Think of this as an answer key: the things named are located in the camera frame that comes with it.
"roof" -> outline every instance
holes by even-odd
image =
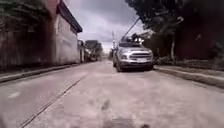
[[[77,32],[82,32],[82,27],[79,25],[75,17],[72,15],[72,13],[62,0],[58,4],[57,9],[58,13],[60,13],[61,16],[65,18],[65,20],[67,20],[67,22],[77,30]]]

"red wall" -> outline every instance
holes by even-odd
[[[52,18],[55,19],[57,12],[57,4],[60,0],[46,0],[46,7],[51,12]]]

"cloud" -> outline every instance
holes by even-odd
[[[67,0],[69,9],[83,27],[83,33],[78,36],[82,40],[97,39],[105,47],[112,44],[112,31],[116,40],[132,26],[137,19],[135,11],[125,3],[125,0]],[[129,35],[142,33],[139,22]]]

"silver suv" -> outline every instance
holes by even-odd
[[[153,68],[153,53],[138,43],[120,43],[113,54],[113,66],[118,72],[126,68]]]

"road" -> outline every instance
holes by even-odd
[[[223,128],[223,108],[222,90],[109,61],[0,86],[7,128]]]

